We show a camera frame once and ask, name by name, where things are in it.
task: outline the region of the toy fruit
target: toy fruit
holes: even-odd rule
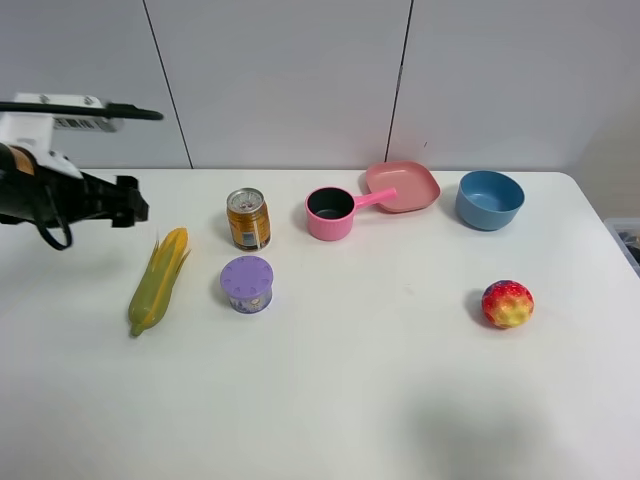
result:
[[[132,337],[137,337],[147,328],[153,327],[166,313],[171,300],[171,290],[190,253],[189,251],[185,254],[188,238],[186,228],[176,228],[167,235],[160,246],[156,242],[147,270],[129,305]]]
[[[482,311],[498,328],[519,327],[531,318],[533,297],[524,285],[500,280],[484,291]]]

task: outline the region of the yellow corn cob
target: yellow corn cob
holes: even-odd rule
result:
[[[191,253],[189,250],[185,254],[188,239],[186,228],[176,228],[167,235],[160,246],[156,241],[147,270],[129,305],[132,337],[137,337],[162,320],[169,306],[176,278]]]

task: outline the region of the purple container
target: purple container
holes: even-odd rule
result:
[[[220,274],[220,286],[234,310],[257,313],[271,302],[273,269],[260,257],[248,255],[227,263]]]

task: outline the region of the gold can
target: gold can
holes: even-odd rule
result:
[[[241,250],[260,250],[271,240],[269,212],[264,195],[255,188],[241,188],[227,197],[231,237]]]

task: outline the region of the toy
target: toy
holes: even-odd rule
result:
[[[533,314],[533,297],[524,285],[500,280],[484,291],[482,311],[498,328],[519,327]]]
[[[337,187],[319,188],[312,192],[305,202],[307,228],[309,233],[319,240],[340,240],[351,231],[353,216],[357,210],[397,196],[395,188],[387,188],[361,197],[354,197]]]
[[[220,274],[222,290],[233,309],[240,313],[257,313],[267,308],[273,296],[272,285],[271,265],[253,255],[231,260]]]
[[[176,228],[169,232],[160,246],[156,241],[147,270],[129,305],[132,337],[137,337],[164,317],[173,285],[191,253],[189,250],[185,254],[188,239],[186,228]]]
[[[509,224],[524,203],[522,187],[502,173],[467,173],[458,187],[456,212],[479,230],[499,230]]]
[[[416,162],[384,162],[367,168],[369,190],[380,192],[395,188],[398,196],[380,202],[380,208],[391,213],[427,208],[440,196],[440,186],[427,168]]]

